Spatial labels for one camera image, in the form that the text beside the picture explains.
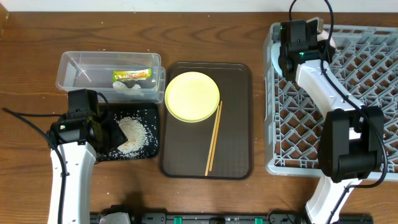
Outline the white tissue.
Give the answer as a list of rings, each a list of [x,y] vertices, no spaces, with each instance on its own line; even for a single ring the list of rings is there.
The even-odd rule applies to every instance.
[[[122,93],[125,95],[144,95],[139,84],[134,84],[131,88],[129,88],[125,83],[116,81],[113,82],[113,88],[117,93]]]

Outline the yellow plate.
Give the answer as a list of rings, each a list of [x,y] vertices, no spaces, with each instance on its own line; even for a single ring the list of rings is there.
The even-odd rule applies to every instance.
[[[169,113],[180,121],[196,123],[209,118],[220,102],[216,82],[200,72],[184,72],[173,78],[165,91]]]

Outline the white bowl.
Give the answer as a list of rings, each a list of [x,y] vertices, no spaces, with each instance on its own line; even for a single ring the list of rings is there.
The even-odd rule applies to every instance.
[[[320,34],[317,35],[317,41],[323,41],[323,40],[328,40],[329,38],[329,33],[326,30],[323,30]],[[335,41],[333,40],[333,38],[330,38],[330,43],[329,45],[331,47],[333,47],[334,49],[336,48],[336,44]]]

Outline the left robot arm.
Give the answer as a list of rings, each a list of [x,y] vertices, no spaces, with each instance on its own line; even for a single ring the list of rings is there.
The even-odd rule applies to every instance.
[[[89,223],[91,177],[97,155],[105,156],[127,141],[114,114],[63,114],[52,123],[52,191],[48,223]]]

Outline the green orange snack wrapper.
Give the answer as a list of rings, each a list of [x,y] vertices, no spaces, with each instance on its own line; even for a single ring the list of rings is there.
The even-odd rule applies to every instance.
[[[151,68],[143,70],[133,70],[133,71],[113,71],[112,82],[147,80],[151,76],[152,76]]]

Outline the light blue bowl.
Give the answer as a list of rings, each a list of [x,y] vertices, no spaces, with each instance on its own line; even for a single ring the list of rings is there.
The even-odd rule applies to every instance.
[[[275,42],[271,47],[271,61],[274,66],[274,70],[277,74],[282,77],[282,69],[279,66],[279,56],[280,56],[280,42]]]

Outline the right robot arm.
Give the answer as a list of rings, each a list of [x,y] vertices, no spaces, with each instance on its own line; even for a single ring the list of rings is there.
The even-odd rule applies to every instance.
[[[377,106],[361,103],[337,80],[323,54],[325,49],[334,51],[335,46],[322,40],[298,50],[280,42],[271,48],[277,73],[304,89],[324,119],[318,145],[322,176],[305,205],[309,223],[337,222],[354,189],[376,187],[386,174],[374,183],[362,184],[374,169],[386,166],[384,114]]]

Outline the pile of rice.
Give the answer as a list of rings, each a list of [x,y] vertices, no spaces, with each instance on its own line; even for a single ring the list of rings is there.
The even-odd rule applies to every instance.
[[[114,160],[147,159],[159,150],[156,128],[138,114],[127,114],[116,118],[116,122],[127,137],[127,141],[109,153]]]

